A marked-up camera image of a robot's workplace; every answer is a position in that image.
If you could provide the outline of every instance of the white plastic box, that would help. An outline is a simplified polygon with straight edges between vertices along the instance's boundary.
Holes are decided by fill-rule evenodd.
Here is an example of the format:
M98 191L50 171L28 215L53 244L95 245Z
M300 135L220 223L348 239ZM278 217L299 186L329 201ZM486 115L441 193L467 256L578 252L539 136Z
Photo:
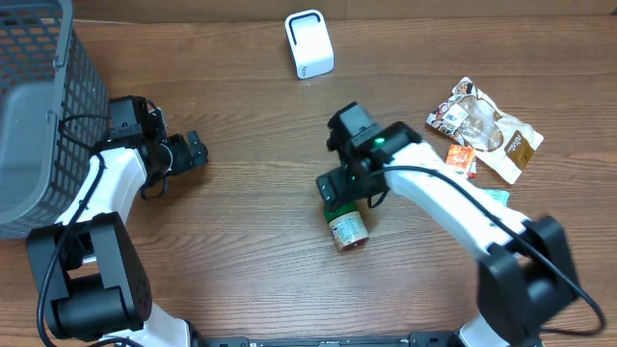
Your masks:
M321 12L308 10L290 15L285 20L285 31L298 78L314 77L335 68L335 53Z

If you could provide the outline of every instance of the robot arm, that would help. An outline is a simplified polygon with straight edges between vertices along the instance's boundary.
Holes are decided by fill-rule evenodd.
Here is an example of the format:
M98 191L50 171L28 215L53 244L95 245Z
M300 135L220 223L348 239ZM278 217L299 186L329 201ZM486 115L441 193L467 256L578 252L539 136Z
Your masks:
M525 231L523 222L528 219L524 214L501 205L450 170L428 143L409 144L394 153L392 161L385 167L396 166L420 166L447 175L512 230L518 234ZM392 192L422 207L475 260L486 257L491 245L503 246L512 241L508 234L445 181L426 173L409 171L386 172L384 176Z
M90 170L74 201L56 224L34 229L27 238L40 292L49 266L53 268L43 304L47 325L58 338L130 336L148 346L190 343L190 326L152 302L148 276L124 225L138 191L144 197L158 180L167 187L167 176L204 165L207 149L195 131L187 134L188 144L181 135L168 137L161 110L151 106L149 110L148 101L135 96L110 101L113 126L107 139L92 147ZM72 224L78 209L83 211ZM57 246L61 235L67 241ZM58 248L55 261L52 254ZM99 273L76 279L68 275L93 261Z
M384 128L355 102L338 111L328 126L327 146L337 151L341 167L317 177L326 208L336 210L391 189L422 207L477 261L480 315L455 333L458 345L523 344L578 297L529 251L539 252L578 285L563 228L553 218L534 223L498 204L448 169L414 130L401 122ZM531 261L521 265L520 256L531 256Z

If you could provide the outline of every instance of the wood grain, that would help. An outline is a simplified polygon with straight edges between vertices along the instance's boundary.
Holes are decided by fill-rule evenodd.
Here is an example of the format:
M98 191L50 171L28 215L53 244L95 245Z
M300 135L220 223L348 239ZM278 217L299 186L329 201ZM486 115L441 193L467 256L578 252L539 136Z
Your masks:
M129 23L283 21L317 9L327 20L608 15L614 0L78 0L78 19Z
M578 274L617 322L617 22L611 17L332 21L335 70L298 81L280 23L85 26L112 96L146 95L171 131L197 129L211 162L135 200L128 229L155 301L206 336L252 338L452 330L476 315L476 270L411 202L362 213L370 241L340 254L314 179L336 165L329 117L358 100L403 120L440 154L427 114L470 76L545 136L512 187L483 164L474 182L567 229ZM0 345L37 344L37 292L23 241L0 242ZM592 328L583 303L552 322ZM548 346L610 346L546 335ZM63 345L79 345L66 342Z

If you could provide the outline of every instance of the mesh basket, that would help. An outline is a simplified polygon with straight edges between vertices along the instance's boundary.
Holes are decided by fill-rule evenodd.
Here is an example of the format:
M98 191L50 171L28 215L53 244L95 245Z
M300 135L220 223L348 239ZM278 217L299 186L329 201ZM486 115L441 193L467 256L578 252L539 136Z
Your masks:
M107 115L108 94L72 30L69 0L0 4L0 238L53 224L77 195L89 153L58 134L69 116ZM105 120L67 124L92 145Z

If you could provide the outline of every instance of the food package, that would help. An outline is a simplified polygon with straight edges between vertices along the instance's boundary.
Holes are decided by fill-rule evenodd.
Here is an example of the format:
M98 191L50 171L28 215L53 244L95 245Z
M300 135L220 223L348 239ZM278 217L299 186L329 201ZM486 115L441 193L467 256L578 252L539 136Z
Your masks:
M445 158L445 164L451 167L455 173L468 177L474 158L475 148L452 145Z
M531 125L499 110L467 77L452 90L426 122L475 155L513 184L544 137Z

